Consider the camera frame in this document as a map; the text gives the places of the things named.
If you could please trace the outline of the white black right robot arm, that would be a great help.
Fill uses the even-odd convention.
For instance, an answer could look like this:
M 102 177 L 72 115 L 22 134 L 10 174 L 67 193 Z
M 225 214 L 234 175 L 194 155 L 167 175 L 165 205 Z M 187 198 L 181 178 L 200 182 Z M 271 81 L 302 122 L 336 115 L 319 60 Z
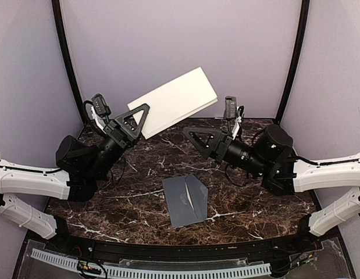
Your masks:
M 293 195 L 314 189 L 348 187 L 349 191 L 324 209 L 300 220 L 291 248 L 303 252 L 313 237 L 360 216 L 360 153 L 329 160 L 308 160 L 297 156 L 293 139 L 277 124 L 256 135 L 251 145 L 212 128 L 186 127 L 185 137 L 204 158 L 244 170 L 261 178 L 265 190 L 275 196 Z

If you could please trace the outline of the white letter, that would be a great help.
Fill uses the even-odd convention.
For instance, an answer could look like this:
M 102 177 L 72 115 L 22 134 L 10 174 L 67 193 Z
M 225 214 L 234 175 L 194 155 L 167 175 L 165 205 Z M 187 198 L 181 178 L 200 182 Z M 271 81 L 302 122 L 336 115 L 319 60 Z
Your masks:
M 190 192 L 189 192 L 187 183 L 185 183 L 185 189 L 186 189 L 186 196 L 187 196 L 188 202 L 189 202 L 192 210 L 195 211 L 194 205 L 193 205 L 193 201 L 192 201 L 192 199 L 191 199 L 191 195 L 190 195 Z

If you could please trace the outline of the white paper sheet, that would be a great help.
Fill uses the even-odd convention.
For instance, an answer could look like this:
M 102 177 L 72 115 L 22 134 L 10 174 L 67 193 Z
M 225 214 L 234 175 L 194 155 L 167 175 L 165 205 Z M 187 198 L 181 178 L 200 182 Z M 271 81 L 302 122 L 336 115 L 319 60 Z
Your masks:
M 161 85 L 127 104 L 130 110 L 146 103 L 150 109 L 142 128 L 147 140 L 213 105 L 218 96 L 201 67 Z

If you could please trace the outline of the blue-grey envelope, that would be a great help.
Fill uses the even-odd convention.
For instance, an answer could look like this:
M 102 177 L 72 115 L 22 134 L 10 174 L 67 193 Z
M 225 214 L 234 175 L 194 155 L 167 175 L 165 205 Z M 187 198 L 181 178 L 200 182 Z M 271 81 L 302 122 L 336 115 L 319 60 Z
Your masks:
M 193 201 L 192 210 L 187 196 L 185 183 Z M 208 217 L 208 189 L 196 176 L 166 178 L 162 180 L 171 225 L 174 228 L 203 222 Z

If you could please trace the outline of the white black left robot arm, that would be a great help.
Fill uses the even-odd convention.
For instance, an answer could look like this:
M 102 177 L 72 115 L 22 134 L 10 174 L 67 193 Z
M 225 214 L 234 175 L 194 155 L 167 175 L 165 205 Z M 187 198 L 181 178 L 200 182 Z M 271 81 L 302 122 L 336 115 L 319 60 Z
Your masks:
M 86 145 L 68 135 L 56 151 L 56 169 L 22 166 L 0 158 L 0 216 L 53 244 L 63 253 L 76 248 L 65 219 L 41 212 L 17 194 L 32 194 L 72 202 L 89 201 L 113 165 L 141 136 L 150 107 L 146 103 L 114 119 L 109 107 L 97 99 L 92 115 L 101 119 L 104 138 L 99 145 Z

